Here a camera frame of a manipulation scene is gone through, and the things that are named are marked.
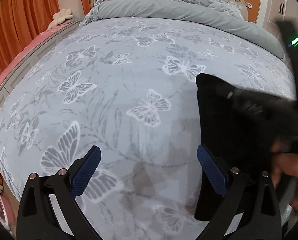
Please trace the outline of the person's right hand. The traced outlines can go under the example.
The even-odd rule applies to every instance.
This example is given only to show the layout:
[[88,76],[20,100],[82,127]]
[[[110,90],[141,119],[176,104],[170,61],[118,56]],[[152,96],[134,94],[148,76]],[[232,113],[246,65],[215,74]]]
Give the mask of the person's right hand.
[[[298,179],[298,154],[282,153],[282,144],[278,139],[274,141],[271,151],[274,153],[271,172],[274,187],[279,184],[283,173]],[[298,187],[289,204],[298,213]]]

